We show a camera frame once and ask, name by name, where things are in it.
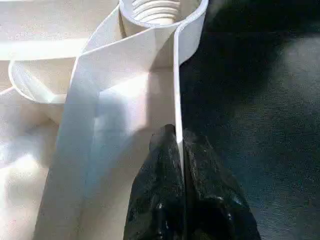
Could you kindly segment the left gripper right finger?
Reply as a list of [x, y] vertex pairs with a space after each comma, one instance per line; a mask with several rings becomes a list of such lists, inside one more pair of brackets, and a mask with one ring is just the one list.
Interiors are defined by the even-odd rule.
[[183, 132], [187, 237], [191, 240], [259, 240], [257, 221], [243, 190], [207, 137]]

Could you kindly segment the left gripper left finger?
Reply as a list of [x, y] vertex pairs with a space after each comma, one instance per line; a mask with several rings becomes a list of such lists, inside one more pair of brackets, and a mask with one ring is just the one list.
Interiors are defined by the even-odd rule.
[[150, 138], [149, 153], [133, 180], [123, 238], [181, 240], [185, 186], [174, 125]]

